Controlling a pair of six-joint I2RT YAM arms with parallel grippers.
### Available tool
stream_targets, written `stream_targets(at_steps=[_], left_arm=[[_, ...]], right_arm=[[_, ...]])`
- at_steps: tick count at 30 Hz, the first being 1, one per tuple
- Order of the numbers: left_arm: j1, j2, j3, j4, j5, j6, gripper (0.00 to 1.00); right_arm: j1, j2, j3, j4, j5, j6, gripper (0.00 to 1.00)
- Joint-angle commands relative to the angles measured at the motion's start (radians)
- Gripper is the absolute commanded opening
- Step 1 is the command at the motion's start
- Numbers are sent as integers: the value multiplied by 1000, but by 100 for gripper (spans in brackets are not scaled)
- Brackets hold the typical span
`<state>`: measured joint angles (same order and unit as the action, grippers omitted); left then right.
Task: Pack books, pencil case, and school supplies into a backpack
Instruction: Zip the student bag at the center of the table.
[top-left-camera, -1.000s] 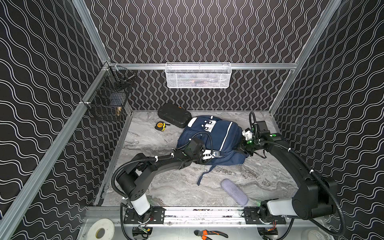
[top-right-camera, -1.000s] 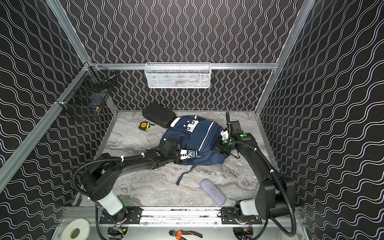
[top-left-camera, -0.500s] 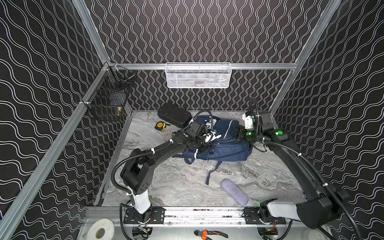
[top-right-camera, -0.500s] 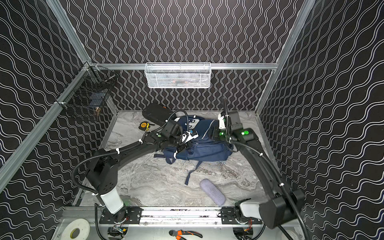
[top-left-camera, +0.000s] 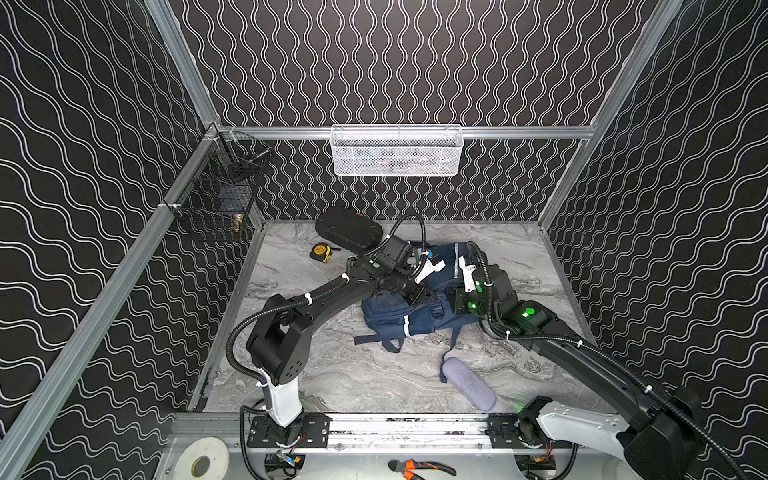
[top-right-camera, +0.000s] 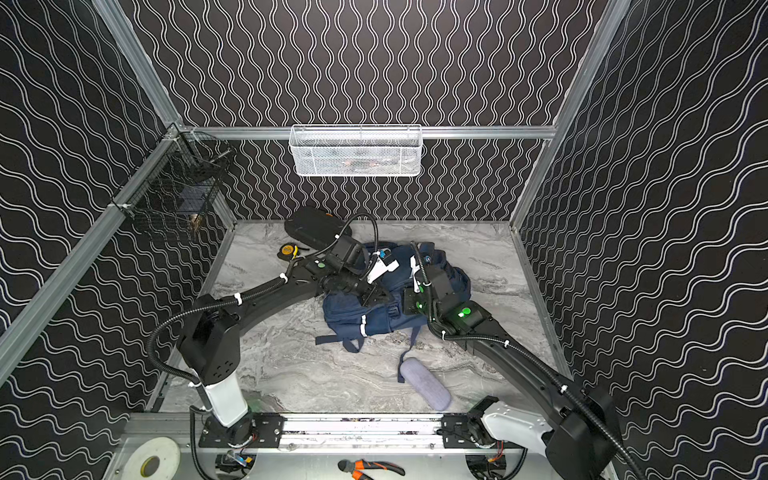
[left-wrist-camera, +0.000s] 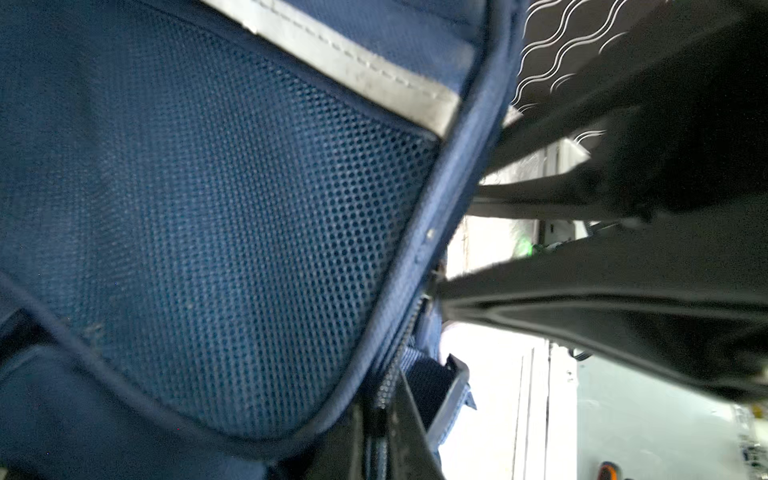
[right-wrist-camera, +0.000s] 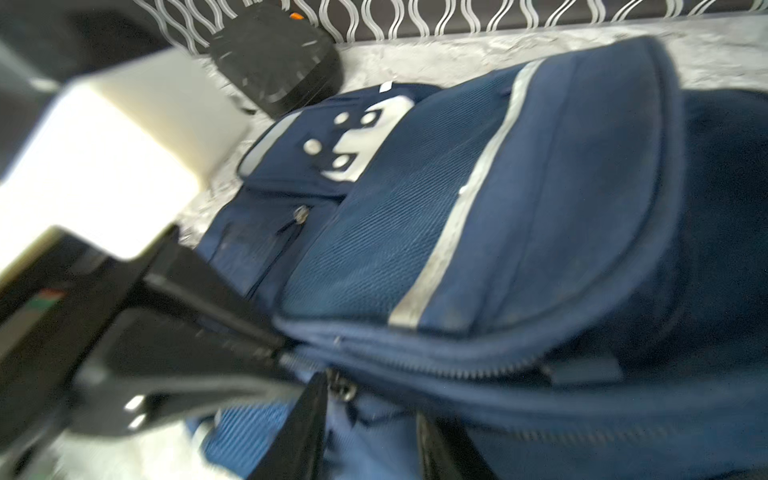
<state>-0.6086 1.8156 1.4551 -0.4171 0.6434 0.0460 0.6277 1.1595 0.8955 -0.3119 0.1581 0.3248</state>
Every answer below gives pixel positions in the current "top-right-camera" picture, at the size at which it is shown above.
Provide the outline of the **navy blue backpack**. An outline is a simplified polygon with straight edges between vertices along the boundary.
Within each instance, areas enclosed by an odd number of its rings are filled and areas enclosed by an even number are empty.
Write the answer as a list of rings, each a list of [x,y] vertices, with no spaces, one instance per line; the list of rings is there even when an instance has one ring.
[[[390,302],[374,306],[361,306],[353,293],[333,293],[323,300],[323,314],[331,335],[315,338],[317,345],[339,343],[349,353],[362,349],[367,338],[389,334],[398,330],[411,331],[414,343],[420,331],[439,315],[471,299],[471,280],[459,267],[450,264],[447,254],[432,242],[416,246],[387,243],[389,255],[399,262],[394,272],[381,276],[378,281],[390,292]],[[425,290],[432,296],[431,316],[405,315],[402,310],[402,294],[413,289],[410,257],[418,254],[424,263],[428,280]]]

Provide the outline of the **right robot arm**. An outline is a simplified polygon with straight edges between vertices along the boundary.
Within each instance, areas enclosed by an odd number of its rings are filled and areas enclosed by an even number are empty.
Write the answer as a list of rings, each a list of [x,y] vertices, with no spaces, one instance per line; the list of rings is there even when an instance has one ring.
[[[484,307],[460,300],[433,256],[424,256],[417,244],[410,249],[417,267],[413,291],[429,331],[490,364],[539,407],[546,423],[525,434],[520,415],[503,413],[502,401],[487,397],[477,421],[487,437],[539,452],[563,479],[597,479],[614,458],[624,460],[637,478],[645,478],[621,439],[610,394],[583,389],[551,368]]]

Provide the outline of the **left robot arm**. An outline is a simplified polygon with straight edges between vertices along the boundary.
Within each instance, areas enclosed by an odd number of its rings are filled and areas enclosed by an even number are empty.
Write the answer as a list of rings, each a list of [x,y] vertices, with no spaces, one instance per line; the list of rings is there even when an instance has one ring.
[[[350,221],[302,207],[284,224],[304,246],[278,277],[223,300],[205,300],[154,328],[147,341],[152,366],[190,382],[206,412],[232,447],[249,444],[253,413],[239,386],[240,338],[262,321],[299,302],[321,295],[355,296],[365,307],[390,301],[381,278],[394,271],[393,243],[375,235],[357,240]]]

